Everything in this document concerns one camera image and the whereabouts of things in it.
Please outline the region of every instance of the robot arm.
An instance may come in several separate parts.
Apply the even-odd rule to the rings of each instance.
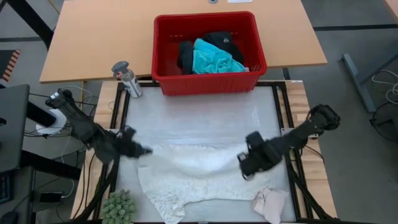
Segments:
[[[93,148],[101,162],[108,163],[120,155],[138,158],[152,152],[132,140],[135,130],[126,128],[117,135],[94,123],[76,106],[70,90],[58,90],[45,103],[67,117],[73,128],[72,136],[83,142],[88,149]]]
[[[256,172],[273,168],[282,160],[282,155],[294,148],[303,148],[313,134],[336,129],[340,117],[327,105],[318,105],[310,111],[311,117],[288,134],[264,141],[258,131],[246,136],[248,153],[240,153],[238,160],[243,178]]]

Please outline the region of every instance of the green succulent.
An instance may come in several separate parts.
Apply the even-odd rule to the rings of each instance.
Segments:
[[[113,192],[105,200],[102,214],[103,224],[130,224],[132,216],[137,212],[130,191]]]

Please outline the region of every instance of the red plastic bin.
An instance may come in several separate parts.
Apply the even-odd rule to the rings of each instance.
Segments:
[[[163,94],[196,95],[251,91],[267,71],[256,19],[251,12],[224,12],[158,16],[155,19],[152,77]],[[177,66],[182,41],[215,31],[228,31],[244,56],[249,72],[182,75]]]

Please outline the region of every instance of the small pink towel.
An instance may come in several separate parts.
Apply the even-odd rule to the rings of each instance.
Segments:
[[[253,200],[253,209],[271,224],[280,224],[280,214],[284,209],[287,196],[288,193],[283,190],[261,190]]]

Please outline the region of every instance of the white cloth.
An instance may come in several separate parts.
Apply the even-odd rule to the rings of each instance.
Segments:
[[[253,209],[264,216],[267,222],[280,224],[280,215],[288,193],[283,190],[263,189],[253,200]]]
[[[253,200],[259,190],[279,184],[278,178],[285,171],[279,164],[245,181],[236,158],[240,152],[247,151],[245,144],[226,149],[163,145],[154,146],[153,150],[152,155],[139,159],[138,175],[145,196],[166,224],[181,221],[185,216],[184,206],[190,202],[216,198]],[[206,210],[192,209],[198,213]]]

